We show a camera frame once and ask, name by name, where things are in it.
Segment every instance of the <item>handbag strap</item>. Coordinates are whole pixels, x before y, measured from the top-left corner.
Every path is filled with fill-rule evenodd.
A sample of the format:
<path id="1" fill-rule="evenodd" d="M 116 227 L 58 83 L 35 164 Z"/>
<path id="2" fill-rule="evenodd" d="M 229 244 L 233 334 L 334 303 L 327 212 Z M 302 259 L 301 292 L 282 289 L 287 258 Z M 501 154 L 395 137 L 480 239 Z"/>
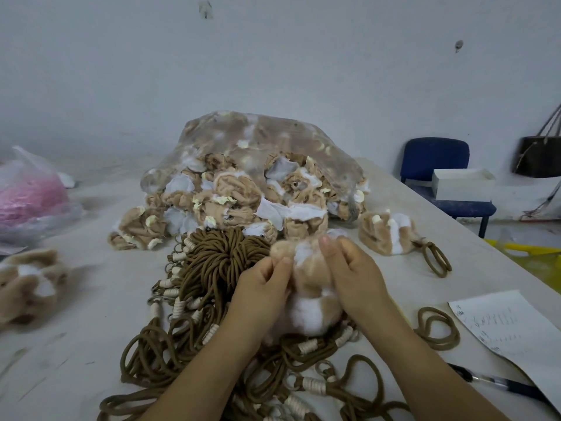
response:
<path id="1" fill-rule="evenodd" d="M 551 123 L 551 126 L 549 126 L 549 129 L 548 129 L 548 132 L 545 134 L 545 137 L 547 137 L 551 133 L 551 129 L 553 128 L 553 126 L 555 125 L 556 122 L 557 122 L 557 130 L 556 130 L 556 133 L 553 137 L 560 137 L 561 136 L 561 104 L 559 104 L 557 109 L 555 111 L 553 111 L 551 116 L 548 118 L 548 120 L 545 122 L 543 127 L 537 132 L 536 135 L 541 136 L 541 134 L 545 130 L 545 127 L 547 127 L 548 124 Z"/>

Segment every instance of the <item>white box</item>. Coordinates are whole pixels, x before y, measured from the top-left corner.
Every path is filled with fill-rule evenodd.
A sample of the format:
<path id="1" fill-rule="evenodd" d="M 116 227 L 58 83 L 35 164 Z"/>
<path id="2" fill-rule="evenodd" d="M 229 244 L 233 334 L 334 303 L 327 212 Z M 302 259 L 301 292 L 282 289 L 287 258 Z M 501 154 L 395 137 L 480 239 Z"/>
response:
<path id="1" fill-rule="evenodd" d="M 489 202 L 495 176 L 484 168 L 435 169 L 432 191 L 438 200 Z"/>

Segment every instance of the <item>white wall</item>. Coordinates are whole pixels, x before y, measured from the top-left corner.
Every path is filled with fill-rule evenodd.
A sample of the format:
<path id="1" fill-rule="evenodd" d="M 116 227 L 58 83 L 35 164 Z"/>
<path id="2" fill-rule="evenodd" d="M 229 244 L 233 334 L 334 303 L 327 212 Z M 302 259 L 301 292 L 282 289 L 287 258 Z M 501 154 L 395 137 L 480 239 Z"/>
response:
<path id="1" fill-rule="evenodd" d="M 394 173 L 412 137 L 465 140 L 501 218 L 557 183 L 509 167 L 561 101 L 561 0 L 210 1 L 214 20 L 198 0 L 0 0 L 0 154 L 163 154 L 230 109 L 312 122 Z"/>

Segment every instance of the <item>white table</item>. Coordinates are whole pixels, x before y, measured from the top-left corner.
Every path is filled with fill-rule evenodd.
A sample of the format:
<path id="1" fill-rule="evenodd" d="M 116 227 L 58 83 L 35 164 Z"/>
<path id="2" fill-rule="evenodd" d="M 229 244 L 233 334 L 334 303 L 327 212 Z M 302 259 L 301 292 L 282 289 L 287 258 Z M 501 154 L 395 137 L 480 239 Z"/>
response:
<path id="1" fill-rule="evenodd" d="M 392 257 L 372 253 L 389 292 L 412 325 L 416 326 L 415 314 L 422 306 L 432 305 L 450 313 L 447 301 L 518 289 L 561 327 L 560 295 L 375 164 L 364 159 L 360 162 L 371 182 L 369 206 L 411 215 L 420 233 L 434 241 L 453 266 L 448 278 L 441 279 L 419 253 Z M 136 390 L 120 383 L 119 359 L 129 340 L 148 321 L 145 301 L 151 286 L 164 275 L 170 246 L 155 252 L 115 252 L 106 237 L 123 212 L 142 204 L 140 174 L 153 165 L 154 160 L 127 165 L 67 162 L 66 172 L 82 181 L 72 195 L 82 201 L 89 213 L 77 226 L 42 245 L 59 249 L 74 269 L 74 281 L 43 325 L 24 332 L 0 333 L 3 420 L 93 420 L 104 397 Z M 356 230 L 350 234 L 356 239 Z M 523 380 L 508 362 L 489 352 L 459 322 L 456 324 L 462 342 L 454 350 L 440 353 L 443 359 L 480 372 Z M 368 356 L 381 368 L 387 399 L 403 400 L 389 370 L 364 339 L 344 346 L 332 360 L 342 370 L 355 353 Z M 351 389 L 369 390 L 368 395 L 373 396 L 374 381 L 367 370 L 361 370 Z M 557 419 L 555 412 L 542 403 L 484 384 L 475 387 L 513 420 Z M 310 401 L 324 421 L 340 419 L 340 406 L 332 399 Z M 396 420 L 412 419 L 400 411 L 393 415 Z"/>

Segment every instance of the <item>person's left hand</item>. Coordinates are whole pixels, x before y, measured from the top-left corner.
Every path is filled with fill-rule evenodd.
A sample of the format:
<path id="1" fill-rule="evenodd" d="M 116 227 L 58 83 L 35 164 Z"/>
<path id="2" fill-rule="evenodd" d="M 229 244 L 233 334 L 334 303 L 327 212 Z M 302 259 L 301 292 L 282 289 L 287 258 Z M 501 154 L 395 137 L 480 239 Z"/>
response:
<path id="1" fill-rule="evenodd" d="M 240 275 L 224 322 L 253 346 L 259 346 L 284 308 L 292 263 L 284 258 L 273 266 L 266 257 Z"/>

